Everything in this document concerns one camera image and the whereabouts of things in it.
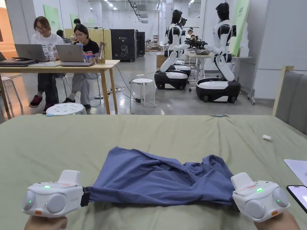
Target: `wooden frame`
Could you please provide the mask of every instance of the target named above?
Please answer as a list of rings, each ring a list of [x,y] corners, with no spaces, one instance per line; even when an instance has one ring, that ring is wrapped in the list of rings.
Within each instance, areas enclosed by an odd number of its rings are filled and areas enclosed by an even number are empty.
[[[293,70],[294,70],[294,66],[283,66],[282,67],[282,77],[280,79],[280,86],[279,86],[279,90],[277,92],[277,96],[276,96],[274,107],[273,107],[273,113],[272,113],[273,116],[276,115],[276,110],[277,110],[277,106],[278,106],[278,103],[279,103],[280,91],[282,89],[282,84],[284,82],[285,73],[287,71],[293,71]]]
[[[106,106],[107,114],[110,114],[110,107],[109,107],[109,99],[108,99],[108,90],[106,84],[106,76],[105,71],[109,70],[110,78],[111,78],[111,85],[112,85],[112,93],[113,93],[113,100],[114,100],[114,107],[115,107],[115,114],[118,113],[117,111],[117,101],[116,101],[116,89],[114,83],[114,76],[113,76],[113,67],[119,62],[119,60],[106,60],[105,64],[96,64],[90,67],[63,67],[63,66],[56,66],[56,67],[0,67],[0,90],[2,91],[2,99],[4,103],[4,107],[6,112],[9,112],[9,107],[6,100],[6,95],[4,93],[4,87],[1,80],[1,73],[101,73],[101,84],[102,84],[102,92],[104,103]]]

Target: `round stool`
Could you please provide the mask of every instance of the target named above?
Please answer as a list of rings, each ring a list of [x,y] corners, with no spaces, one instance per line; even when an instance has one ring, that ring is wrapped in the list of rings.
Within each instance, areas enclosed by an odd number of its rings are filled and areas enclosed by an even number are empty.
[[[154,107],[156,107],[156,95],[155,95],[155,91],[154,91],[154,81],[151,80],[151,79],[147,79],[147,78],[137,78],[137,79],[134,79],[131,81],[131,84],[130,84],[130,109],[131,109],[131,97],[132,97],[132,83],[134,84],[138,84],[141,86],[141,97],[142,97],[142,85],[143,85],[143,91],[144,91],[144,94],[143,94],[143,99],[144,99],[144,112],[146,112],[146,100],[145,100],[145,85],[147,83],[150,83],[152,82],[153,83],[153,104],[154,104]]]
[[[46,115],[50,116],[63,116],[63,115],[70,115],[70,114],[76,114],[81,112],[82,115],[86,115],[86,110],[82,104],[77,103],[62,103],[62,104],[56,104],[54,106],[51,106],[47,109]]]

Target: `red sneaker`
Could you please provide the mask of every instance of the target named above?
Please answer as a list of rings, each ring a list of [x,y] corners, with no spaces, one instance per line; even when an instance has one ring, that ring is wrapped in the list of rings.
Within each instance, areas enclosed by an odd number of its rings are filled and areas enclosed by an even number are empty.
[[[46,113],[47,109],[49,109],[51,106],[54,106],[55,103],[46,103],[45,109],[44,109],[44,114]]]
[[[29,107],[37,108],[42,100],[43,100],[43,98],[35,95],[33,100],[30,102]]]

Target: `white t-shirt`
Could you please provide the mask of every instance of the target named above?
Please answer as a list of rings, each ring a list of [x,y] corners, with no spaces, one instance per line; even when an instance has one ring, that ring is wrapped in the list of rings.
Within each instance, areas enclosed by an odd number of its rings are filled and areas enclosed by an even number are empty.
[[[64,45],[64,41],[60,36],[53,33],[50,37],[44,37],[40,33],[36,33],[31,38],[31,44],[40,44],[43,47],[45,56],[48,58],[50,51],[54,51],[55,55],[57,55],[56,45]]]

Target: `glasses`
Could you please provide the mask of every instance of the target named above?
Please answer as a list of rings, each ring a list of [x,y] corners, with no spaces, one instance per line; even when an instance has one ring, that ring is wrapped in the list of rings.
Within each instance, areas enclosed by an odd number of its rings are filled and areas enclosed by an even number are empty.
[[[37,31],[45,30],[45,29],[46,29],[45,27],[39,27],[39,26],[36,27],[36,30],[37,30]]]
[[[76,37],[81,37],[83,35],[85,35],[85,34],[84,33],[75,34]]]

